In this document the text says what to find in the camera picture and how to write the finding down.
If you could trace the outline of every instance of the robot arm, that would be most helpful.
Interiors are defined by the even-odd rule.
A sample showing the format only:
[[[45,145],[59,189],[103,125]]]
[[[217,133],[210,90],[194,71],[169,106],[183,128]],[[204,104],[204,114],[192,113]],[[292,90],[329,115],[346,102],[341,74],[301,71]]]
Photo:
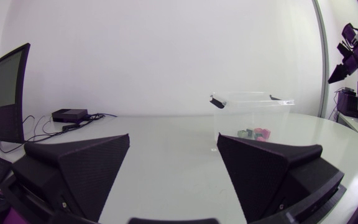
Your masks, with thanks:
[[[337,65],[333,74],[328,79],[328,83],[334,83],[352,75],[358,69],[358,34],[356,34],[352,24],[347,24],[343,28],[342,36],[346,40],[338,45],[338,50],[343,55],[342,64]]]

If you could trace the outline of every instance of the computer monitor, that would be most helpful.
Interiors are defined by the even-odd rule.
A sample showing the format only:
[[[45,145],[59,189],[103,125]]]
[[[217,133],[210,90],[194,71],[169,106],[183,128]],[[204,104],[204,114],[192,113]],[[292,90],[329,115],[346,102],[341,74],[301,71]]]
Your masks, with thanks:
[[[0,58],[0,141],[24,142],[22,94],[30,44]]]

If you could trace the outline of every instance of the black box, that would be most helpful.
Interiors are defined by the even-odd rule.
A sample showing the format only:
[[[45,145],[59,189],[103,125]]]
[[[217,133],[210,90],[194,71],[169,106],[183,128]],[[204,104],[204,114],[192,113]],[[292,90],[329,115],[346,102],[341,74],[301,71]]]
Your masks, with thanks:
[[[87,109],[60,109],[52,113],[52,118],[54,122],[80,123],[87,114]]]

